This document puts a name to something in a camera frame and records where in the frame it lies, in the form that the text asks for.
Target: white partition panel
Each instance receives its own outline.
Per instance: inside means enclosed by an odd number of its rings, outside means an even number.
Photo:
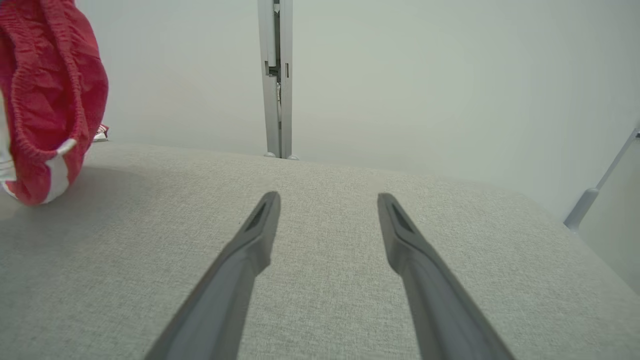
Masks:
[[[266,152],[255,1],[78,0],[123,142]]]
[[[564,220],[640,117],[638,1],[298,1],[292,153],[486,181]]]

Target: red cloth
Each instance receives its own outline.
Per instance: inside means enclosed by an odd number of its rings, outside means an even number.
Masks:
[[[108,92],[74,0],[0,3],[0,88],[17,175],[4,187],[27,205],[49,202],[80,172]]]

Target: gray carpet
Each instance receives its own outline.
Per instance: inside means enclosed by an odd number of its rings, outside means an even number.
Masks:
[[[77,183],[0,196],[4,359],[139,359],[260,196],[282,197],[240,358],[416,358],[376,194],[393,193],[519,359],[640,357],[640,300],[522,195],[439,177],[98,143]]]

